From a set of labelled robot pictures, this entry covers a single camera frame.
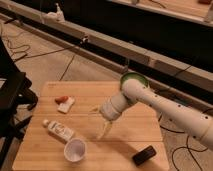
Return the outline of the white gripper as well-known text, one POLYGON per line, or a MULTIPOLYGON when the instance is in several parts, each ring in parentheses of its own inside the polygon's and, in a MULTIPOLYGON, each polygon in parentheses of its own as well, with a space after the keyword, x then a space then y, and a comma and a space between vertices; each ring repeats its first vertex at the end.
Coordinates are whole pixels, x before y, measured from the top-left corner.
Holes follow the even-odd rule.
POLYGON ((101 107, 96 106, 89 111, 89 114, 101 113, 101 115, 107 120, 104 123, 103 130, 98 135, 98 139, 103 138, 109 133, 112 128, 112 122, 117 120, 122 113, 131 106, 129 100, 121 93, 108 98, 101 107))

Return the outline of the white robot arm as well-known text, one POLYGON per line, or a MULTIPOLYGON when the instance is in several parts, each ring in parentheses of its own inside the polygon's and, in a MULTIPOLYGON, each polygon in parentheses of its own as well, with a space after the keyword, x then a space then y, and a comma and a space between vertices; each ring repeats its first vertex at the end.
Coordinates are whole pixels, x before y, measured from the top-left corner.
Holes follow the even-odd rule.
POLYGON ((113 122, 138 102, 164 114, 184 132, 213 151, 213 117, 157 95, 134 78, 124 81, 119 93, 92 111, 99 113, 106 121, 113 122))

